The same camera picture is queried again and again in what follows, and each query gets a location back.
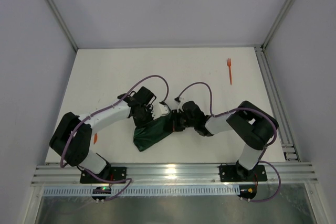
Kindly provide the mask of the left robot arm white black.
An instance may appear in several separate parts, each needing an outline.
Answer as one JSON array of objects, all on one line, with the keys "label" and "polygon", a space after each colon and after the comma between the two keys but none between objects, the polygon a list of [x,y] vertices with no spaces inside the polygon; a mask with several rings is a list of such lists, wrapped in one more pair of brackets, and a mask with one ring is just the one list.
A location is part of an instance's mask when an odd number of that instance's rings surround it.
[{"label": "left robot arm white black", "polygon": [[107,169],[107,161],[90,149],[91,138],[111,124],[133,118],[136,126],[153,121],[152,103],[156,96],[146,87],[137,92],[122,94],[118,99],[96,112],[75,115],[66,113],[59,122],[49,142],[63,163],[78,166],[100,174]]}]

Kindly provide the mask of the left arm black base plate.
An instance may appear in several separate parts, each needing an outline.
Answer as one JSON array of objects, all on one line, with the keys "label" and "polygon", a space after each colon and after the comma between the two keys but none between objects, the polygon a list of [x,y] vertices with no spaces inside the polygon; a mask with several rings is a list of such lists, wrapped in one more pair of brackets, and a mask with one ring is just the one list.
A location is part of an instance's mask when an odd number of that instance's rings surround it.
[{"label": "left arm black base plate", "polygon": [[81,184],[114,184],[121,183],[124,184],[127,175],[126,167],[113,167],[107,165],[100,173],[94,174],[93,172],[89,173],[87,170],[83,170],[80,176]]}]

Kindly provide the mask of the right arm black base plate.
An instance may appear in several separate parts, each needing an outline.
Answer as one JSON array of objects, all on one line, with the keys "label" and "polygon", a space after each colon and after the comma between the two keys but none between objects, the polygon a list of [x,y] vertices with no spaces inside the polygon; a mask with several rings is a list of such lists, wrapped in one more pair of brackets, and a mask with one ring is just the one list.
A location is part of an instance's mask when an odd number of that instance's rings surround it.
[{"label": "right arm black base plate", "polygon": [[243,168],[239,163],[220,165],[219,177],[221,182],[266,182],[268,180],[264,165],[256,165],[252,170]]}]

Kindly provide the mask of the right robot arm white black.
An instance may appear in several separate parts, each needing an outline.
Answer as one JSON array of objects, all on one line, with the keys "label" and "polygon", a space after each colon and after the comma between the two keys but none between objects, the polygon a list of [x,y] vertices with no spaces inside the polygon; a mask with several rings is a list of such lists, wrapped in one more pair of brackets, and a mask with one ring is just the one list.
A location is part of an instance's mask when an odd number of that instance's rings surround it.
[{"label": "right robot arm white black", "polygon": [[188,101],[172,111],[164,131],[181,132],[189,127],[204,137],[233,130],[245,142],[235,170],[239,179],[246,181],[254,174],[266,148],[275,141],[279,124],[249,101],[219,115],[206,115],[194,101]]}]

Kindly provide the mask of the green cloth napkin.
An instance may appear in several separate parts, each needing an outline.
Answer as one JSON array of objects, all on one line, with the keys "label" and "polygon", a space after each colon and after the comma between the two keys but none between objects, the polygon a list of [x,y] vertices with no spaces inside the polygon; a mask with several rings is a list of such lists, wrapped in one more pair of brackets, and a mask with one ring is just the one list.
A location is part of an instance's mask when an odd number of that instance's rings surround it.
[{"label": "green cloth napkin", "polygon": [[173,133],[172,112],[161,116],[144,126],[136,127],[133,144],[139,152],[143,152]]}]

